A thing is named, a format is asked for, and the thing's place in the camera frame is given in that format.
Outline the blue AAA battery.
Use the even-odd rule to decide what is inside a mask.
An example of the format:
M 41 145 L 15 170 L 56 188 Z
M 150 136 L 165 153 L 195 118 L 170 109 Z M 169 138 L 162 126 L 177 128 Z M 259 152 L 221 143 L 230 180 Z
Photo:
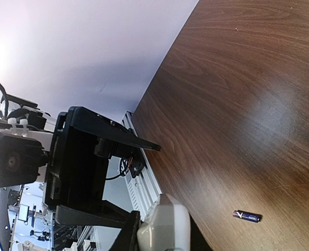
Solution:
M 242 210 L 234 210 L 232 213 L 232 216 L 241 220 L 253 222 L 253 223 L 258 223 L 262 219 L 261 214 L 255 214 L 251 212 L 246 212 Z

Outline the grey remote control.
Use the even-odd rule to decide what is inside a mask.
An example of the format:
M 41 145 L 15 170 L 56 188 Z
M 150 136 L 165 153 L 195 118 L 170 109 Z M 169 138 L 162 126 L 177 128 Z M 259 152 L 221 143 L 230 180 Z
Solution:
M 190 250 L 187 208 L 173 196 L 160 194 L 137 231 L 137 241 L 139 250 Z

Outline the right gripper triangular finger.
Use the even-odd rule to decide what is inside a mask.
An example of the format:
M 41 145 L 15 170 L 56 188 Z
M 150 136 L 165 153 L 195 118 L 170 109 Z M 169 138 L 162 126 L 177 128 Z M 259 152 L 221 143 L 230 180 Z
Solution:
M 109 251 L 137 251 L 139 249 L 137 232 L 141 225 L 139 211 L 132 211 Z

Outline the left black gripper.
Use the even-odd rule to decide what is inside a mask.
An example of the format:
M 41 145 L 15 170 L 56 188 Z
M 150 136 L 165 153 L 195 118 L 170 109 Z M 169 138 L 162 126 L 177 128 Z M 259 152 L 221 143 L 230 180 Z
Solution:
M 161 146 L 84 107 L 59 114 L 47 166 L 44 202 L 60 225 L 123 227 L 130 212 L 102 200 L 113 156 Z

